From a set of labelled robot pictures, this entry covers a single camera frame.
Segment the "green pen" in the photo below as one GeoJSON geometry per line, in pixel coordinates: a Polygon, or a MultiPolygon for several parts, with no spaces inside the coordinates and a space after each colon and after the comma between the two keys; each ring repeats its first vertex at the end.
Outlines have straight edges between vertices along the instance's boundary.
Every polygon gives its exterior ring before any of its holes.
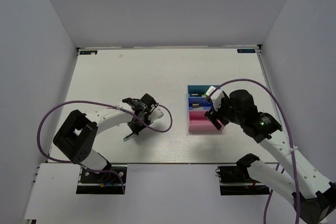
{"type": "Polygon", "coordinates": [[[129,135],[127,135],[123,138],[123,141],[124,142],[128,141],[133,135],[134,135],[134,133],[130,133],[129,135]]]}

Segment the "white eraser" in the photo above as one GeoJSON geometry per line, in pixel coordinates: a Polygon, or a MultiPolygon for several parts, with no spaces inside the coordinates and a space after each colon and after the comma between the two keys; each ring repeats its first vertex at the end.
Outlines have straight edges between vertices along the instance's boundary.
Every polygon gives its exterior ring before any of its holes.
{"type": "Polygon", "coordinates": [[[204,107],[193,108],[193,111],[205,111],[204,107]]]}

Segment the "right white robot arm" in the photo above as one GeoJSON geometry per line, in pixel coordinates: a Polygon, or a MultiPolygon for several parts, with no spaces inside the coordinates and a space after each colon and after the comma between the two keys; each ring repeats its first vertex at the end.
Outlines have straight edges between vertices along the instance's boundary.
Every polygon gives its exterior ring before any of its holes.
{"type": "Polygon", "coordinates": [[[306,223],[320,223],[335,210],[335,184],[318,172],[296,147],[271,135],[282,126],[269,113],[259,112],[247,90],[227,95],[214,86],[205,93],[212,104],[205,116],[220,130],[228,123],[239,125],[243,132],[267,150],[285,169],[283,175],[258,156],[247,154],[236,163],[238,177],[265,184],[293,205],[306,223]]]}

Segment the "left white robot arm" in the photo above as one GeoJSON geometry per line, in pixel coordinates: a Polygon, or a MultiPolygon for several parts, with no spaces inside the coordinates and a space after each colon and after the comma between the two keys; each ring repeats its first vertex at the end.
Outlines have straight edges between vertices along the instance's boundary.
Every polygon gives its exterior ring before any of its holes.
{"type": "Polygon", "coordinates": [[[96,136],[108,129],[127,124],[132,134],[138,135],[145,125],[162,118],[163,112],[147,93],[141,99],[126,98],[115,108],[105,108],[92,113],[72,111],[56,133],[53,144],[73,164],[93,170],[93,176],[101,182],[110,178],[110,164],[93,150],[96,136]]]}

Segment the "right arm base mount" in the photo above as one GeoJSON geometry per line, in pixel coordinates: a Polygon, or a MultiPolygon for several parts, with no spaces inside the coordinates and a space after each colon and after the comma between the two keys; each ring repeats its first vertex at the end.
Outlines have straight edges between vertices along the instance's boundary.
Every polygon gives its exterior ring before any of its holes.
{"type": "Polygon", "coordinates": [[[253,179],[244,178],[236,166],[218,166],[215,173],[219,178],[221,196],[269,195],[270,189],[253,179]]]}

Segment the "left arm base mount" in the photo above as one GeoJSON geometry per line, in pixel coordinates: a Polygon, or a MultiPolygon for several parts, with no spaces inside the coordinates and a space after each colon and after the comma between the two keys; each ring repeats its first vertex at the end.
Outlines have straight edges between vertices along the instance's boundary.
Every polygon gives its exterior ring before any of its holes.
{"type": "Polygon", "coordinates": [[[112,166],[111,169],[117,173],[93,173],[82,168],[80,170],[76,194],[78,195],[123,195],[122,180],[124,189],[127,181],[127,166],[112,166]]]}

